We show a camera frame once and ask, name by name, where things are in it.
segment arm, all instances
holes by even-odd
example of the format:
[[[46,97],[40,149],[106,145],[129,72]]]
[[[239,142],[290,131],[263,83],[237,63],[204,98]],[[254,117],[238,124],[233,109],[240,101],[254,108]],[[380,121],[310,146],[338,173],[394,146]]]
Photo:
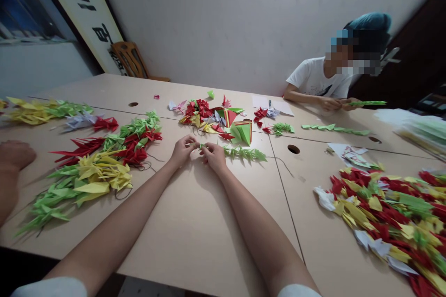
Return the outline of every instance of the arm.
[[[19,200],[17,181],[21,169],[36,158],[29,144],[7,141],[0,144],[0,226],[2,226]]]
[[[72,277],[95,296],[133,247],[172,175],[196,148],[196,139],[180,139],[169,161],[85,237],[44,279]]]
[[[324,111],[338,110],[341,107],[341,103],[331,97],[320,97],[300,93],[299,89],[293,84],[288,84],[283,98],[298,103],[317,104],[321,106]]]
[[[305,264],[278,224],[226,166],[223,148],[206,143],[205,156],[223,183],[232,210],[271,296],[290,284],[302,284],[319,292]]]

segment green paper strip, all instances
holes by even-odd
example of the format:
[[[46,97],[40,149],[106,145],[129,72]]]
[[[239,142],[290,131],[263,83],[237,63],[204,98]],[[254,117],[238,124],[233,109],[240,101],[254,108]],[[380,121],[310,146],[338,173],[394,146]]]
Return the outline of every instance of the green paper strip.
[[[301,128],[302,129],[306,129],[306,130],[308,130],[308,129],[317,129],[317,130],[320,130],[320,131],[328,130],[328,131],[344,132],[344,133],[348,133],[348,134],[354,134],[354,135],[357,135],[357,136],[367,136],[368,134],[370,134],[370,130],[362,130],[362,131],[360,131],[360,130],[341,128],[341,127],[336,127],[335,123],[330,124],[330,125],[317,125],[317,124],[308,125],[308,124],[305,124],[305,125],[301,125]]]
[[[359,101],[359,102],[350,102],[348,105],[384,105],[386,101]]]

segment table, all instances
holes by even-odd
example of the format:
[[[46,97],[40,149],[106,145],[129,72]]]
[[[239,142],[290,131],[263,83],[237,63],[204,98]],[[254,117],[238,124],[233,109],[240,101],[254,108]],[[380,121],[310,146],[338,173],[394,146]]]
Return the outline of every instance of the table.
[[[361,248],[344,221],[319,206],[313,188],[330,189],[329,177],[339,177],[344,162],[337,155],[325,153],[327,145],[322,142],[280,137],[271,143],[275,156],[295,174],[292,177],[278,161],[303,258],[321,294],[374,297],[377,291],[385,291],[386,296],[413,296],[402,275]],[[292,153],[289,145],[300,152]],[[417,176],[422,168],[444,168],[437,160],[388,152],[368,151],[363,156],[367,161],[383,163],[388,175]]]
[[[208,98],[207,91],[209,90],[214,91],[214,100]],[[155,100],[153,98],[154,95],[159,95],[159,100]],[[151,109],[155,109],[160,117],[179,120],[181,115],[175,114],[175,112],[167,108],[170,100],[180,103],[184,100],[206,98],[211,107],[216,107],[221,105],[224,95],[231,100],[234,107],[244,108],[247,113],[246,117],[237,116],[236,120],[243,120],[244,118],[254,119],[256,109],[252,107],[251,93],[165,83],[113,74],[101,74],[87,80],[39,92],[31,95],[31,97],[56,98],[78,103],[85,102],[93,107],[135,114],[144,114]],[[273,101],[282,100],[280,97],[273,96],[266,96],[266,98]],[[367,149],[433,159],[427,152],[412,144],[408,144],[393,133],[389,125],[373,116],[374,110],[361,109],[351,112],[340,110],[331,116],[323,116],[322,114],[324,113],[315,108],[310,108],[314,111],[311,112],[296,103],[290,103],[290,106],[295,117],[280,115],[275,121],[269,118],[264,119],[265,122],[271,124],[277,122],[291,124],[295,128],[296,133],[284,134],[285,136],[319,142],[345,143]],[[332,123],[336,123],[338,127],[353,128],[355,130],[369,129],[372,131],[372,134],[369,136],[356,136],[334,131],[304,130],[301,128],[303,124],[328,125]],[[253,125],[253,131],[262,132],[262,129],[258,128],[257,125]]]
[[[105,117],[115,117],[121,126],[137,116],[95,108],[95,114],[101,113],[105,113]],[[56,166],[53,161],[59,156],[48,151],[73,150],[75,145],[70,138],[105,134],[103,131],[94,134],[92,129],[64,134],[60,133],[61,127],[50,130],[64,122],[51,120],[37,127],[23,125],[0,129],[0,141],[26,141],[38,153],[36,161],[20,174],[20,202],[0,231],[0,246],[61,259],[122,203],[109,194],[85,203],[73,212],[68,223],[52,220],[38,238],[36,233],[13,238],[27,218],[27,204],[51,183],[44,177],[53,171]],[[147,151],[166,161],[177,139],[191,133],[192,127],[168,119],[161,119],[161,125],[164,139],[152,143]],[[215,136],[208,134],[199,140],[215,141]],[[253,133],[251,147],[261,150],[267,156],[273,155],[267,134]],[[164,164],[150,157],[148,160],[156,170]],[[268,210],[300,253],[274,159],[248,163],[228,158],[227,164]],[[131,174],[134,188],[137,189],[154,171],[132,169]],[[126,192],[123,190],[119,195],[125,196]],[[172,177],[118,273],[216,296],[267,295],[223,186],[214,172],[202,164],[198,152],[192,154],[190,164]]]

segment paper triangle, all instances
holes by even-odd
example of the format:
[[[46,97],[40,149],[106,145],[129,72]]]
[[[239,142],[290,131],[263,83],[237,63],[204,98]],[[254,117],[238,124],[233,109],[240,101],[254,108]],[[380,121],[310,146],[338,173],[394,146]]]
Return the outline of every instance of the paper triangle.
[[[226,127],[230,128],[232,125],[232,122],[235,120],[235,118],[237,117],[237,114],[231,110],[225,110],[224,111],[224,118],[226,120]]]

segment white paper sheet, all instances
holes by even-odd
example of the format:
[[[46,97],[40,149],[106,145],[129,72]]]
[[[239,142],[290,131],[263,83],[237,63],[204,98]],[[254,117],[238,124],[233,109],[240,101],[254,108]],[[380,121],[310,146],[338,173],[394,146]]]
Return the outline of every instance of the white paper sheet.
[[[262,107],[263,109],[269,108],[269,101],[266,97],[261,97],[258,95],[251,95],[252,96],[252,106],[254,108],[259,109]]]
[[[274,109],[280,111],[285,115],[294,116],[294,113],[291,111],[288,102],[285,101],[273,101],[272,102]]]

